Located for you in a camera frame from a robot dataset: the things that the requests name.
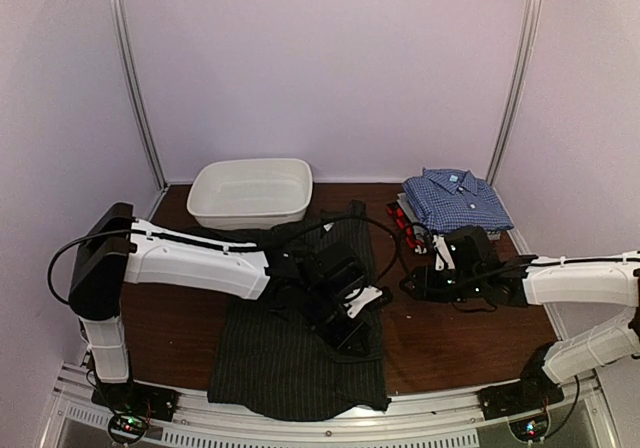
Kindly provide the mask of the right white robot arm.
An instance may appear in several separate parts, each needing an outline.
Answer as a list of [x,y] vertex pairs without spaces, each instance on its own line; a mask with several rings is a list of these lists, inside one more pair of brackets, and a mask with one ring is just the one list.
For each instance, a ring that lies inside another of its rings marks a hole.
[[431,263],[408,272],[401,289],[419,301],[481,298],[491,308],[554,303],[613,304],[621,312],[567,340],[541,347],[522,370],[512,398],[535,408],[582,372],[639,354],[639,254],[587,258],[521,255],[501,261],[485,230],[459,228],[432,245]]

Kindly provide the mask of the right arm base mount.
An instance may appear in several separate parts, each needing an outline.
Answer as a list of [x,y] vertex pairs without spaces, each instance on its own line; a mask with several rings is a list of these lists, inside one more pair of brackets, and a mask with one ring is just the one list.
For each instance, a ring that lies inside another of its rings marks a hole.
[[517,381],[490,385],[477,393],[485,420],[537,412],[509,422],[511,434],[528,445],[542,444],[561,431],[574,413],[581,395],[579,378],[574,376],[576,393],[569,411],[560,422],[552,421],[550,406],[564,400],[560,385],[551,381],[543,371],[545,356],[552,346],[553,343],[546,343],[538,347],[527,360]]

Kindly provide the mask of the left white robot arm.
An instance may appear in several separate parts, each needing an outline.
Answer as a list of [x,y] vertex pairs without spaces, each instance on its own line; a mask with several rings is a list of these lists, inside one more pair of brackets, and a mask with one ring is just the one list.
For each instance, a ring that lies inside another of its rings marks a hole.
[[137,410],[144,392],[131,375],[121,318],[125,283],[158,283],[274,300],[296,309],[337,353],[365,357],[370,327],[361,313],[379,300],[363,261],[342,242],[314,252],[303,236],[267,235],[232,242],[168,230],[116,203],[77,249],[68,303],[84,327],[106,397],[123,412]]

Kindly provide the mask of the black pinstriped long sleeve shirt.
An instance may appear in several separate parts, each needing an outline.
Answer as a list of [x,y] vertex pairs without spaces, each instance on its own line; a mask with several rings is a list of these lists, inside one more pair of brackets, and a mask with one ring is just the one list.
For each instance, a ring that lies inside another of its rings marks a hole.
[[[196,227],[193,234],[221,241],[269,243],[302,229],[293,243],[303,254],[315,254],[334,242],[352,248],[362,260],[369,282],[377,276],[364,202],[352,200],[338,213],[330,229],[317,217],[278,225],[269,230],[215,230]],[[289,422],[317,422],[357,406],[388,409],[380,315],[365,310],[370,327],[370,354],[341,356],[312,332],[302,314],[274,302],[231,298],[218,342],[215,365],[207,389],[211,403],[240,405],[268,418]]]

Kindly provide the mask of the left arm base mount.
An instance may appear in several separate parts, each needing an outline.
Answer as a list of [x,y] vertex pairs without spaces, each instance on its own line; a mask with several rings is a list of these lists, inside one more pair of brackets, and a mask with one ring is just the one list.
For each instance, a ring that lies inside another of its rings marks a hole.
[[116,444],[130,446],[141,441],[153,420],[173,420],[179,398],[174,389],[132,378],[124,383],[106,383],[98,377],[93,362],[88,365],[86,381],[92,388],[91,401],[109,412],[106,431]]

